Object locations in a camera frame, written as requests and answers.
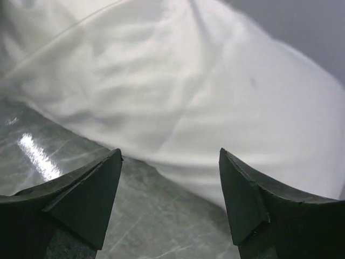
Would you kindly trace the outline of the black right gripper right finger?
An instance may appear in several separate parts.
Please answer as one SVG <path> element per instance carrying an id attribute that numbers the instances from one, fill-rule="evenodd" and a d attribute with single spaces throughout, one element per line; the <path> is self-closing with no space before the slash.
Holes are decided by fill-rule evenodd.
<path id="1" fill-rule="evenodd" d="M 288 186 L 225 149 L 219 172 L 241 258 L 344 258 L 344 201 Z"/>

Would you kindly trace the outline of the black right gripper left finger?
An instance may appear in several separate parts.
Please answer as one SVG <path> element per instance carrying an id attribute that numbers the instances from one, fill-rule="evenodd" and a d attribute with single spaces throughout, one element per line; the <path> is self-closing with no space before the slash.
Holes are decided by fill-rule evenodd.
<path id="1" fill-rule="evenodd" d="M 115 149 L 56 179 L 1 196 L 1 258 L 95 258 L 122 162 Z"/>

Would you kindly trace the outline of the cream pillowcase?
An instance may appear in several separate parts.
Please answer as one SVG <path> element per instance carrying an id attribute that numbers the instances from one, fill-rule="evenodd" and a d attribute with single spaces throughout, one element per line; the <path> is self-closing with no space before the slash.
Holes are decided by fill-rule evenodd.
<path id="1" fill-rule="evenodd" d="M 344 185 L 344 87 L 221 1 L 1 1 L 1 92 L 221 208 L 221 148 Z"/>

